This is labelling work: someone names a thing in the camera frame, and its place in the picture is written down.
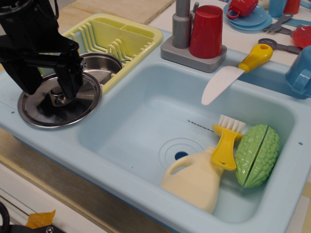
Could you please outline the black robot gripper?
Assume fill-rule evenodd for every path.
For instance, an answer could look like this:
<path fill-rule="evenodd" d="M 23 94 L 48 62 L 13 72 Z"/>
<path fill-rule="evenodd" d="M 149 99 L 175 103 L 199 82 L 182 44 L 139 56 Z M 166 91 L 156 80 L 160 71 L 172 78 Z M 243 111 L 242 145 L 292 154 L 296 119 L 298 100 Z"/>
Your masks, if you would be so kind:
<path fill-rule="evenodd" d="M 59 31 L 58 8 L 47 0 L 2 0 L 0 63 L 27 94 L 42 83 L 40 68 L 55 70 L 65 96 L 76 97 L 83 85 L 78 44 Z"/>

